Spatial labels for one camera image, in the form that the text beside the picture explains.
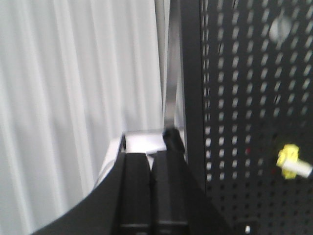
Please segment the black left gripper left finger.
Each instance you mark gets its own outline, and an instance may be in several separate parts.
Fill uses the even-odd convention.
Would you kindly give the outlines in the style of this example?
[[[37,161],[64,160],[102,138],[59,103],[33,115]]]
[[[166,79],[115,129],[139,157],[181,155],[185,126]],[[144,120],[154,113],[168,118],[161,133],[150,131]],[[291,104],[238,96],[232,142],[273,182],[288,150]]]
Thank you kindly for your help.
[[[121,235],[148,235],[151,232],[150,167],[145,154],[128,153],[121,197]]]

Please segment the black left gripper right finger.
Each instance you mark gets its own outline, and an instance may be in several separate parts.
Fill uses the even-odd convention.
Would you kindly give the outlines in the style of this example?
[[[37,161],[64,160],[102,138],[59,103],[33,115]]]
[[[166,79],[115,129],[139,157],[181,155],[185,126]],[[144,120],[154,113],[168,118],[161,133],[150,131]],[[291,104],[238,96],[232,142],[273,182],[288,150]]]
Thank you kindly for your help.
[[[156,235],[188,235],[189,225],[174,152],[158,151],[153,162],[153,228]]]

